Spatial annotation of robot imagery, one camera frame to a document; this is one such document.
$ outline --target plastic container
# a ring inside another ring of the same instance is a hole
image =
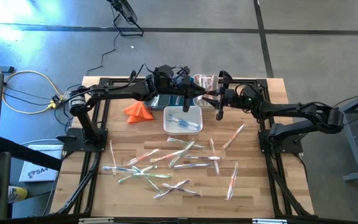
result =
[[[154,105],[152,105],[153,100],[154,99],[144,102],[144,105],[146,105],[149,110],[162,111],[169,105],[170,95],[159,95],[158,101],[156,101]]]
[[[218,89],[219,77],[216,75],[200,75],[194,76],[194,83],[205,88],[206,91]],[[194,105],[201,107],[204,111],[214,111],[215,108],[207,101],[203,100],[203,97],[207,97],[212,100],[217,100],[217,96],[203,95],[193,99]]]
[[[167,106],[164,109],[164,121],[163,127],[164,130],[169,135],[195,135],[200,133],[203,129],[203,115],[201,112],[201,108],[199,106],[190,106],[189,111],[183,112],[183,108],[181,106]],[[186,128],[183,128],[176,123],[167,121],[168,114],[172,114],[181,119],[191,121],[200,125],[200,130],[192,131]]]
[[[185,102],[185,98],[183,96],[170,96],[169,106],[180,106],[183,107],[183,103]],[[194,106],[193,100],[190,100],[190,106]]]

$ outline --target black metal frame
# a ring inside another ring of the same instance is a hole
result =
[[[114,82],[127,82],[126,78],[114,78],[112,79]],[[261,89],[263,89],[262,93],[264,94],[265,100],[270,101],[270,95],[267,86],[266,79],[256,79],[256,80],[246,80],[246,79],[235,79],[233,84],[240,83],[249,83],[253,84]],[[108,110],[109,110],[110,100],[106,100],[104,104],[103,117],[102,121],[107,121]],[[92,121],[97,121],[98,113],[99,113],[99,103],[94,107]],[[273,125],[274,119],[270,118],[268,120],[269,125]],[[266,130],[266,124],[260,123],[260,130]],[[0,223],[78,223],[78,220],[81,218],[91,218],[91,210],[93,206],[93,198],[94,191],[96,188],[96,180],[98,177],[98,167],[101,158],[101,152],[95,152],[94,163],[90,169],[88,169],[90,157],[92,152],[85,152],[84,163],[81,171],[80,177],[80,190],[76,190],[74,195],[76,195],[76,200],[70,202],[70,205],[74,205],[73,214],[68,214],[70,209],[66,207],[64,214],[52,214],[46,217],[31,217],[31,218],[21,218],[21,219],[13,219],[13,220],[4,220]],[[272,155],[275,154],[275,161],[277,163],[277,170],[274,168]],[[286,185],[283,162],[280,153],[277,151],[265,151],[264,153],[266,165],[267,165],[267,173],[268,173],[268,181],[270,185],[270,193],[272,196],[272,207],[275,217],[271,219],[255,219],[255,218],[178,218],[178,217],[170,217],[170,218],[150,218],[150,217],[106,217],[106,220],[114,221],[115,223],[155,223],[162,221],[171,221],[177,223],[272,223],[269,220],[273,220],[277,222],[278,220],[283,220],[282,223],[302,223],[302,224],[317,224],[317,223],[347,223],[353,224],[358,222],[344,221],[344,220],[331,220],[326,218],[319,218],[315,215],[309,214],[302,206],[296,201],[296,198],[292,195],[290,190]],[[83,187],[88,181],[91,181],[88,199],[86,203],[86,208],[83,213],[80,213],[81,210],[81,202],[82,202],[82,190]],[[285,212],[283,213],[278,204],[278,196],[277,189],[275,183],[282,190],[283,198],[284,198],[284,207]],[[291,209],[297,212],[298,216],[292,215]]]
[[[23,161],[31,162],[35,165],[47,167],[59,171],[62,160],[46,155],[42,152],[21,146],[18,143],[0,137],[0,152],[9,152],[12,157]]]
[[[143,34],[144,34],[144,30],[139,26],[137,25],[137,23],[135,21],[131,21],[138,29],[140,29],[140,31],[142,31],[141,34],[124,34],[122,33],[122,31],[117,27],[116,25],[116,21],[117,19],[122,16],[120,13],[114,18],[114,20],[112,21],[112,25],[114,26],[114,28],[117,29],[117,31],[119,32],[119,34],[123,37],[143,37]]]
[[[127,82],[126,78],[113,78],[111,79],[113,82],[121,82],[125,83]],[[249,83],[252,85],[257,86],[258,88],[263,89],[262,93],[264,94],[264,98],[267,101],[270,101],[270,95],[268,91],[268,85],[266,79],[255,79],[255,80],[246,80],[246,79],[234,79],[233,84],[240,84],[240,83]],[[103,118],[102,120],[106,122],[107,120],[107,114],[109,109],[109,100],[106,100],[104,111],[103,111]],[[93,121],[96,121],[97,114],[99,111],[99,104],[97,104],[94,108],[94,114],[93,114]],[[272,126],[274,124],[274,119],[269,118],[268,120],[269,125]],[[260,123],[260,131],[266,130],[266,124],[264,122]],[[89,164],[89,155],[90,152],[86,152],[86,156],[84,158],[84,164],[83,164],[83,170],[81,171],[81,176],[83,177],[86,173],[86,170],[88,168]],[[272,154],[275,154],[275,161],[277,163],[277,170],[274,168],[273,161],[272,161]],[[266,160],[266,166],[267,166],[267,174],[268,174],[268,181],[270,185],[270,193],[272,197],[272,206],[273,206],[273,212],[276,219],[290,219],[291,222],[289,223],[339,223],[342,221],[339,220],[329,220],[329,219],[323,219],[318,218],[315,215],[311,215],[308,213],[296,200],[296,198],[293,196],[291,191],[288,189],[286,180],[285,180],[285,173],[284,173],[284,166],[282,162],[282,157],[280,153],[277,151],[270,151],[270,149],[267,149],[264,152],[265,160]],[[97,178],[97,172],[93,176],[91,187],[89,188],[89,195],[88,195],[88,201],[85,209],[85,214],[89,215],[91,214],[92,209],[92,202],[93,202],[93,195],[96,185],[96,178]],[[283,201],[284,201],[284,207],[285,212],[283,213],[280,209],[280,206],[278,204],[278,195],[277,195],[277,189],[275,183],[278,184],[278,186],[282,190],[283,194]],[[81,197],[78,198],[75,205],[74,213],[79,213],[81,206]],[[292,215],[292,208],[297,212],[298,216]],[[159,221],[177,221],[178,223],[193,223],[193,222],[205,222],[205,223],[245,223],[250,222],[252,223],[253,220],[250,218],[144,218],[144,217],[114,217],[112,218],[114,222],[125,222],[125,223],[135,223],[135,222],[159,222]]]

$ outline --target white plastic bin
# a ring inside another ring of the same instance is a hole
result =
[[[172,114],[177,116],[178,118],[191,121],[200,125],[200,130],[192,131],[186,128],[183,128],[176,123],[168,122],[167,117],[168,114]],[[194,135],[200,133],[203,129],[203,115],[201,112],[201,108],[199,106],[190,106],[189,111],[183,112],[183,107],[181,106],[167,106],[164,108],[164,122],[163,122],[164,130],[169,135]]]

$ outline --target gray concrete floor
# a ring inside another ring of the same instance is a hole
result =
[[[144,27],[257,29],[251,0],[129,2]],[[358,0],[261,0],[260,5],[266,29],[358,30]],[[111,20],[110,8],[103,0],[0,0],[0,22],[111,27]],[[87,69],[99,65],[101,54],[112,49],[115,35],[2,29],[0,65],[43,72],[63,92],[80,83]],[[358,94],[358,35],[268,35],[267,43],[274,77],[284,78],[290,102],[333,105]],[[154,32],[143,38],[119,37],[116,47],[104,57],[104,67],[90,75],[127,76],[142,63],[151,67],[167,63],[187,65],[192,74],[217,74],[225,69],[235,77],[267,76],[259,34]],[[32,75],[16,77],[11,84],[36,95],[54,94],[45,80]],[[39,109],[9,101],[24,110]],[[64,119],[61,111],[58,115]],[[24,142],[59,134],[63,134],[63,126],[55,121],[53,111],[27,116],[2,106],[2,137]],[[358,181],[342,181],[343,175],[357,170],[344,135],[313,133],[302,143],[316,214],[358,220]],[[21,162],[12,162],[12,171],[20,170]],[[15,204],[14,217],[40,215],[46,200],[43,195]]]

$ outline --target yellow object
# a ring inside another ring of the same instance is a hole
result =
[[[9,203],[21,202],[27,197],[27,189],[22,187],[9,186],[7,201]]]

